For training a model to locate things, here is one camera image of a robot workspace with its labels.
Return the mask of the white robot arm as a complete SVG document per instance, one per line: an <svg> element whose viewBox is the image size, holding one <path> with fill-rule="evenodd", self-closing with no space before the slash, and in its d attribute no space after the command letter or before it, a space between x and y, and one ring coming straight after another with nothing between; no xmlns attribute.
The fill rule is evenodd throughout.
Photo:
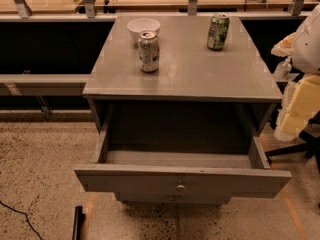
<svg viewBox="0 0 320 240"><path fill-rule="evenodd" d="M290 57L293 67L304 73L297 83L287 84L276 120L276 139L292 141L320 111L320 5L271 53Z"/></svg>

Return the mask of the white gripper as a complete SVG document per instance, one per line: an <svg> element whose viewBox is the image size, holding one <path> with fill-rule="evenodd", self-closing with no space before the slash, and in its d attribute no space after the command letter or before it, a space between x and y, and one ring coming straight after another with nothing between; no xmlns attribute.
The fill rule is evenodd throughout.
<svg viewBox="0 0 320 240"><path fill-rule="evenodd" d="M278 57L291 56L295 35L293 32L274 45L271 54ZM309 119L320 111L320 76L310 75L298 83L289 82L281 106L274 135L277 140L289 142L298 137Z"/></svg>

